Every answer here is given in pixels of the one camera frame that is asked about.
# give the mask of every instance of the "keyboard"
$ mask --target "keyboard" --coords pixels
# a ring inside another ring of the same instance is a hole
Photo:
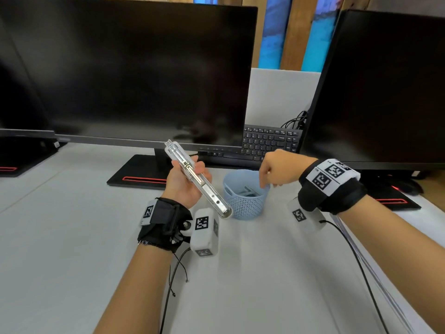
[[[198,152],[199,160],[206,165],[249,168],[257,170],[266,152],[283,149],[297,152],[302,130],[276,128],[263,125],[245,125],[242,134],[242,149],[231,147],[208,147]]]

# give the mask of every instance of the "computer monitor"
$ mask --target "computer monitor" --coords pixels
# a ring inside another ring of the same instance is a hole
[[[55,137],[1,19],[0,100],[0,137]]]
[[[59,140],[241,147],[257,8],[1,0]]]
[[[299,152],[355,169],[445,167],[445,19],[340,14]]]

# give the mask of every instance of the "monitor stand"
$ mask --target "monitor stand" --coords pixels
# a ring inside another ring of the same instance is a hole
[[[366,186],[368,195],[391,211],[420,210],[420,205],[404,195],[391,182],[386,180],[386,177],[387,174],[369,170],[362,172],[360,181]]]
[[[57,152],[56,140],[0,138],[0,177],[18,177]]]
[[[154,156],[135,154],[107,182],[110,186],[164,190],[172,168],[164,149],[154,149]]]

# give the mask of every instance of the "human hand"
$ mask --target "human hand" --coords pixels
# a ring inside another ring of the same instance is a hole
[[[192,160],[197,162],[197,156],[193,156]],[[200,190],[182,173],[181,165],[178,161],[171,162],[173,168],[167,177],[165,191],[161,197],[172,199],[188,209],[193,207],[199,198],[203,195]],[[209,182],[212,182],[212,175],[204,165],[204,162],[195,163],[194,171],[196,174],[203,174]]]
[[[283,185],[297,181],[317,158],[294,154],[281,149],[267,152],[259,169],[259,185]]]

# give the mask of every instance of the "mesh basket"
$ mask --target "mesh basket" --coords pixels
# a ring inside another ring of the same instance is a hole
[[[258,216],[263,210],[270,185],[262,189],[259,187],[259,173],[252,170],[236,170],[224,177],[224,200],[233,209],[232,217],[240,220],[249,220]],[[235,192],[243,191],[249,186],[260,194],[258,197],[243,197]]]

